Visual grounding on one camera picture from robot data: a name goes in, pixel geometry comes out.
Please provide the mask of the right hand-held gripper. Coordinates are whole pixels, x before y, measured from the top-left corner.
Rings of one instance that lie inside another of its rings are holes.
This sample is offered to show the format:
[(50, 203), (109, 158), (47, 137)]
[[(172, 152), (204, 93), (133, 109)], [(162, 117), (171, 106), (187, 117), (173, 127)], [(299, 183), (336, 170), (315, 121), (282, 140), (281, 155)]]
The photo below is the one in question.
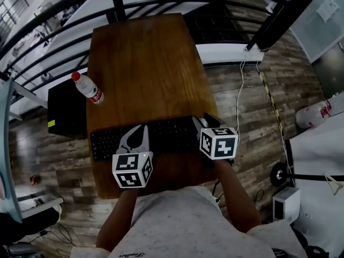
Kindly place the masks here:
[(232, 127), (208, 128), (204, 118), (192, 117), (199, 134), (199, 151), (205, 169), (214, 168), (215, 160), (232, 160), (236, 156), (239, 136)]

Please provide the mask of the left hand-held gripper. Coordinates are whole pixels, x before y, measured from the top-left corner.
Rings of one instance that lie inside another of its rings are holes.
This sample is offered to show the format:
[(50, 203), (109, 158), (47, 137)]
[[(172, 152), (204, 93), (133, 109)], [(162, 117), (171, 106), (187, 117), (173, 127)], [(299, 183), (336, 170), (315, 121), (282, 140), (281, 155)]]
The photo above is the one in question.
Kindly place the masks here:
[(119, 148), (112, 157), (112, 173), (122, 189), (144, 188), (153, 172), (153, 152), (149, 150), (148, 126), (144, 126), (143, 145), (136, 125), (128, 130), (121, 138)]

